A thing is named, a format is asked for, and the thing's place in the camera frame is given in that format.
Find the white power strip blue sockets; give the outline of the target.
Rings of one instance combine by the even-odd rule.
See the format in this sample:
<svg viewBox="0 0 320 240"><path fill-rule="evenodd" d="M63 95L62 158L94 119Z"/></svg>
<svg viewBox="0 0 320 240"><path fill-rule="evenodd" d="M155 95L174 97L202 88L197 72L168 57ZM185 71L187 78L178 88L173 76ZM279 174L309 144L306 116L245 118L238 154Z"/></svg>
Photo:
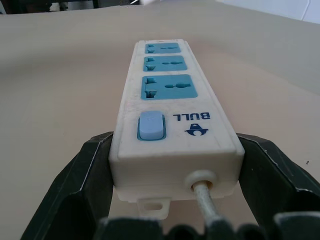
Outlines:
<svg viewBox="0 0 320 240"><path fill-rule="evenodd" d="M185 40L141 40L133 55L109 152L121 201L165 219L172 201L233 193L244 148Z"/></svg>

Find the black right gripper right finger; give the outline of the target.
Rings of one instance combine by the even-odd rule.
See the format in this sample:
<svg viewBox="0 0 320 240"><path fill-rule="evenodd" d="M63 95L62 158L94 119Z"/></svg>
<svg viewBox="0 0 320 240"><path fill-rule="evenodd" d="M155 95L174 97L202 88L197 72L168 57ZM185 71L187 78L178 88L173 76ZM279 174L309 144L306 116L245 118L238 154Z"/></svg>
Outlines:
<svg viewBox="0 0 320 240"><path fill-rule="evenodd" d="M241 225L233 240L320 240L320 183L272 141L237 136L239 184L257 224Z"/></svg>

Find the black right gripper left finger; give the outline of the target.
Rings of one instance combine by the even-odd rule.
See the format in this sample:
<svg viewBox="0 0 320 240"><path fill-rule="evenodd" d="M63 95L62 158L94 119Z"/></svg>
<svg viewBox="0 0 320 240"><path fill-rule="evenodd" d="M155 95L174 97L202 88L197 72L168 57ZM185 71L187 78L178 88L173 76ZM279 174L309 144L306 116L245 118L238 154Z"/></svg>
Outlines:
<svg viewBox="0 0 320 240"><path fill-rule="evenodd" d="M92 240L108 217L114 181L113 132L94 136L56 176L20 240Z"/></svg>

